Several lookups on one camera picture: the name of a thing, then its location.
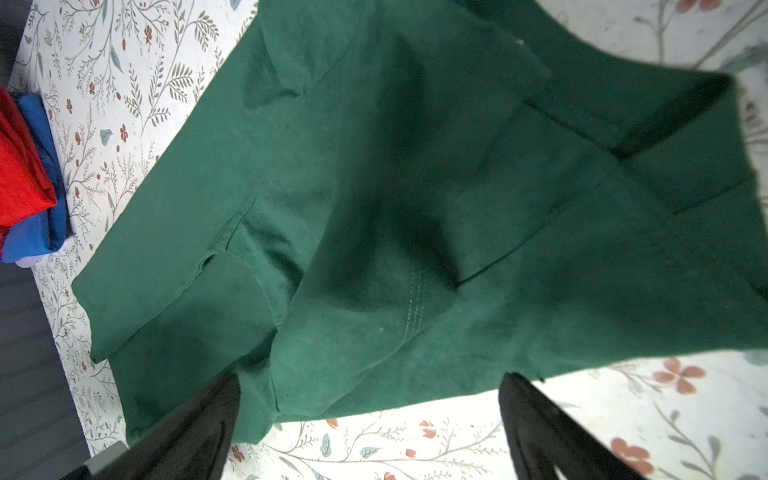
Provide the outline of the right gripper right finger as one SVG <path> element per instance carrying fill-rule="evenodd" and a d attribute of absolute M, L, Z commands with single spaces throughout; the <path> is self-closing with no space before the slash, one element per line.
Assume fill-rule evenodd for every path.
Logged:
<path fill-rule="evenodd" d="M 587 430 L 518 373 L 504 375 L 498 401 L 519 479 L 640 479 Z"/>

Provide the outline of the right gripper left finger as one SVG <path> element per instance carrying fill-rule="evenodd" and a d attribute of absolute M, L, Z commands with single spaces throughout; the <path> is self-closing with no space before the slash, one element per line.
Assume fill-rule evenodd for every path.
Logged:
<path fill-rule="evenodd" d="M 220 479 L 232 445 L 241 390 L 226 374 L 177 407 L 136 445 L 106 451 L 67 479 Z"/>

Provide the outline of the green t-shirt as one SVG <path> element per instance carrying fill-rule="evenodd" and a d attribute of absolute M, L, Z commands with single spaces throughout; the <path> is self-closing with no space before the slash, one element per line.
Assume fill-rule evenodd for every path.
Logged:
<path fill-rule="evenodd" d="M 532 1 L 263 1 L 73 293 L 137 442 L 218 375 L 235 438 L 767 345 L 728 76 Z"/>

